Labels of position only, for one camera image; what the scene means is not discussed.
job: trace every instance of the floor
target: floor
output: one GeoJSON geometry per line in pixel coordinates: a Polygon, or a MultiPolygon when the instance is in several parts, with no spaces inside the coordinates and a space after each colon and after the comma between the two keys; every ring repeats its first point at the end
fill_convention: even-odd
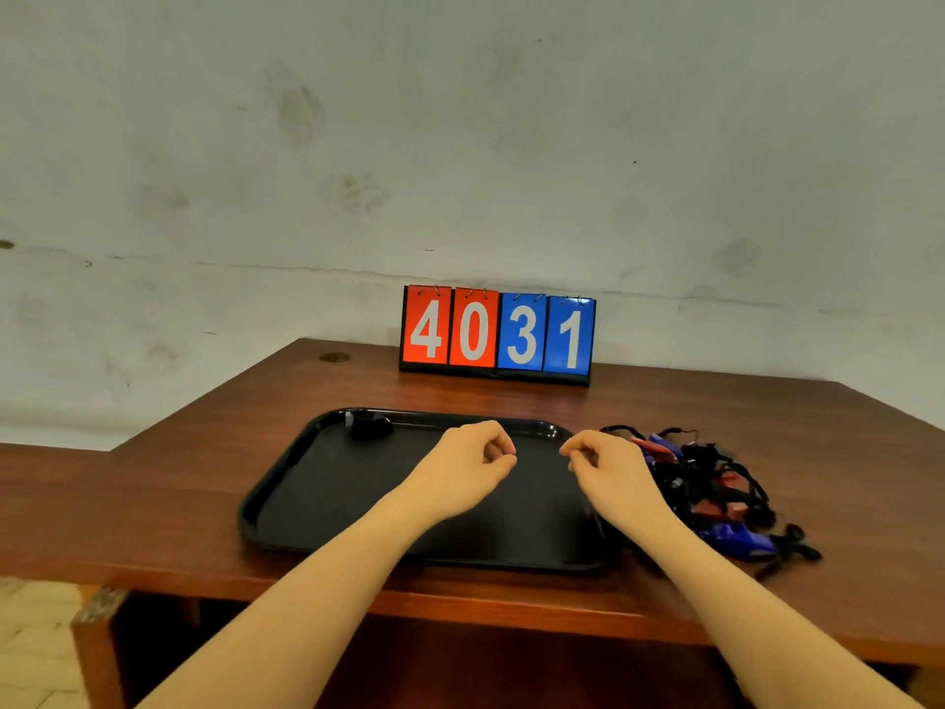
{"type": "Polygon", "coordinates": [[[0,707],[88,709],[69,622],[75,585],[0,578],[0,707]]]}

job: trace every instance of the white wall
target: white wall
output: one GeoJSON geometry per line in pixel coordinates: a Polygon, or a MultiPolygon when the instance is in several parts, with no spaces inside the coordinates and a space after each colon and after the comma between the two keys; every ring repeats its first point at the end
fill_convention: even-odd
{"type": "Polygon", "coordinates": [[[0,440],[110,447],[416,279],[945,427],[942,0],[0,0],[0,440]]]}

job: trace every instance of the black tray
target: black tray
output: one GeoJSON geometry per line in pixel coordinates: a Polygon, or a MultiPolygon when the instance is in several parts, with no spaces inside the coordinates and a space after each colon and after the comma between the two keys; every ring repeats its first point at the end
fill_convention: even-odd
{"type": "MultiPolygon", "coordinates": [[[[370,410],[393,423],[391,435],[356,440],[347,410],[309,422],[257,483],[239,511],[240,531],[263,548],[312,552],[367,512],[407,477],[447,428],[485,418],[370,410]]],[[[571,433],[540,420],[500,419],[519,461],[479,505],[424,533],[408,557],[437,563],[588,571],[614,546],[558,454],[571,433]]]]}

